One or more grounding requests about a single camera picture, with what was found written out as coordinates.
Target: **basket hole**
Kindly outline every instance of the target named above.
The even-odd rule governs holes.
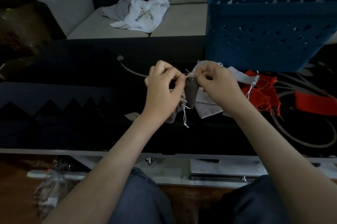
[[[324,27],[323,30],[327,30],[327,29],[330,29],[330,28],[331,28],[331,25],[327,25],[327,26]]]
[[[308,24],[304,27],[303,31],[309,30],[311,27],[312,27],[311,24]]]

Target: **red fabric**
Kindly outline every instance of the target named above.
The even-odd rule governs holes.
[[[332,97],[303,94],[294,92],[295,107],[300,111],[307,111],[325,116],[337,116],[337,100]]]
[[[257,73],[253,71],[247,71],[248,76],[256,76]],[[276,77],[269,77],[266,75],[260,75],[260,79],[255,85],[257,88],[252,88],[249,94],[249,101],[258,110],[261,111],[271,111],[276,110],[276,115],[280,115],[281,102],[277,96],[274,84],[277,81]],[[242,93],[245,95],[250,89],[250,85],[245,85],[241,88]]]

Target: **black table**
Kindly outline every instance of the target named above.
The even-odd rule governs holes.
[[[337,117],[295,110],[293,92],[323,95],[324,90],[337,96],[336,48],[324,46],[300,73],[267,74],[278,78],[275,87],[282,103],[281,117],[266,111],[263,115],[313,162],[337,162]],[[184,72],[202,60],[203,51],[203,36],[55,42],[7,84],[8,102],[11,92],[16,103],[20,102],[21,85],[25,85],[26,91],[20,94],[26,102],[20,107],[13,103],[0,106],[0,153],[106,154],[132,123],[124,115],[141,113],[145,104],[144,77],[128,72],[121,63],[136,73],[147,74],[158,60],[165,60]],[[117,60],[119,56],[123,56],[122,61]],[[38,83],[39,88],[28,83]],[[46,102],[49,93],[53,100]],[[29,97],[35,99],[36,113]],[[175,123],[164,124],[143,153],[154,157],[258,159],[232,118],[220,113],[201,119],[195,109],[187,110],[186,115],[189,128],[178,113]]]

